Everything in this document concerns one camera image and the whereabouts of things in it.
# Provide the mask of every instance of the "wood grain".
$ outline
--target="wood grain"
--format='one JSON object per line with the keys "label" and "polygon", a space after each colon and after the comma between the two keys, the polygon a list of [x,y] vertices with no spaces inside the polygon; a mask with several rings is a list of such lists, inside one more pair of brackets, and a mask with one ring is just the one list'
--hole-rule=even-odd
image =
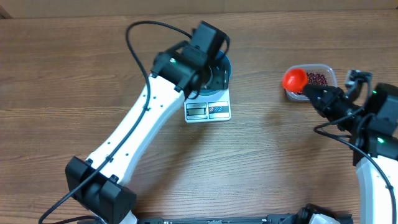
{"label": "wood grain", "polygon": [[395,9],[398,0],[0,0],[13,18]]}
{"label": "wood grain", "polygon": [[[398,85],[395,10],[1,20],[0,223],[37,223],[67,193],[70,158],[95,150],[134,104],[144,79],[124,31],[144,19],[184,30],[204,19],[231,37],[232,120],[173,115],[129,184],[136,214],[250,217],[315,203],[358,223],[352,152],[312,131],[325,120],[287,101],[280,79],[292,65],[326,63],[340,86],[350,68]],[[155,26],[131,33],[146,68],[181,39]],[[86,213],[69,200],[50,221]]]}

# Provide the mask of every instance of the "black cable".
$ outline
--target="black cable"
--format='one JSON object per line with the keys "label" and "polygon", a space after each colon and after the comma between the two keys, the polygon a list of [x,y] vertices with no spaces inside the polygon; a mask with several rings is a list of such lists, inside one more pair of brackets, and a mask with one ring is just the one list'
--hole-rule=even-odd
{"label": "black cable", "polygon": [[316,130],[321,129],[324,133],[331,134],[331,135],[333,135],[336,138],[349,138],[349,139],[351,139],[351,137],[352,137],[350,134],[332,134],[332,133],[329,133],[329,132],[323,130],[323,128],[315,127],[314,129],[316,129]]}
{"label": "black cable", "polygon": [[84,216],[75,217],[75,218],[69,218],[69,219],[64,220],[64,221],[59,221],[59,222],[55,222],[55,223],[48,223],[48,224],[67,224],[67,223],[71,223],[71,222],[75,222],[75,221],[82,221],[82,220],[98,221],[98,220],[100,220],[100,217],[96,217],[94,215],[84,215]]}
{"label": "black cable", "polygon": [[363,126],[363,124],[366,122],[366,120],[368,120],[370,117],[374,117],[375,114],[374,113],[368,113],[367,115],[365,115],[358,123],[358,127],[356,128],[356,132],[359,134],[359,132],[361,131],[361,128]]}
{"label": "black cable", "polygon": [[188,99],[189,100],[194,100],[194,99],[198,98],[199,95],[200,95],[200,89],[197,91],[197,94],[194,97],[192,97],[192,98],[188,97]]}
{"label": "black cable", "polygon": [[396,204],[396,197],[394,195],[394,188],[391,185],[390,181],[388,180],[387,176],[385,175],[385,173],[383,172],[383,170],[379,167],[379,165],[369,156],[367,155],[365,152],[363,152],[362,150],[360,150],[358,147],[354,146],[353,144],[349,143],[348,141],[345,141],[341,138],[336,138],[334,135],[330,134],[330,133],[326,133],[323,131],[319,131],[317,129],[314,128],[314,131],[318,134],[321,134],[323,136],[329,137],[331,139],[337,140],[347,146],[350,147],[350,149],[360,153],[362,156],[364,156],[371,164],[374,165],[374,167],[376,168],[376,170],[379,172],[380,176],[383,178],[383,180],[386,183],[386,188],[388,189],[388,191],[390,192],[390,197],[391,197],[391,204],[392,204],[392,224],[396,224],[397,223],[397,204]]}
{"label": "black cable", "polygon": [[225,35],[225,42],[226,42],[226,49],[225,49],[224,54],[220,58],[217,59],[219,61],[224,59],[225,55],[228,53],[228,50],[229,50],[229,45],[230,45],[231,40],[229,39],[229,37],[227,35]]}
{"label": "black cable", "polygon": [[70,198],[72,195],[74,195],[78,190],[80,190],[83,186],[85,186],[95,175],[97,175],[100,170],[112,159],[112,157],[115,155],[115,153],[117,153],[117,151],[121,148],[121,146],[127,141],[127,139],[130,137],[130,135],[132,134],[132,132],[135,130],[135,128],[138,126],[139,122],[141,121],[142,117],[144,116],[145,112],[147,111],[148,105],[149,105],[149,100],[150,100],[150,83],[149,83],[149,78],[148,78],[148,74],[145,71],[144,66],[142,65],[141,61],[138,59],[137,54],[135,53],[135,51],[132,49],[130,40],[129,40],[129,31],[137,25],[140,24],[155,24],[155,25],[160,25],[160,26],[164,26],[173,30],[176,30],[177,32],[180,32],[184,35],[186,35],[189,38],[192,38],[191,35],[181,29],[178,29],[176,27],[170,26],[168,24],[164,24],[162,22],[156,22],[156,21],[140,21],[140,22],[135,22],[131,25],[129,25],[129,27],[126,29],[126,43],[127,46],[129,47],[129,50],[132,54],[132,56],[134,57],[134,59],[136,60],[138,67],[141,69],[141,72],[145,78],[145,82],[147,85],[147,99],[146,102],[143,106],[143,109],[141,111],[141,114],[139,115],[139,117],[137,118],[137,121],[134,123],[134,125],[132,126],[132,128],[129,130],[129,132],[126,134],[126,136],[122,139],[122,141],[113,149],[113,151],[111,152],[111,154],[104,160],[104,162],[90,175],[88,176],[82,183],[79,184],[79,186],[77,186],[75,189],[71,190],[69,193],[67,193],[65,196],[63,196],[56,204],[54,204],[51,208],[49,208],[40,218],[39,218],[39,224],[44,224],[43,221],[45,220],[45,218],[47,218],[55,209],[57,209],[63,202],[65,202],[66,200],[68,200],[68,198]]}

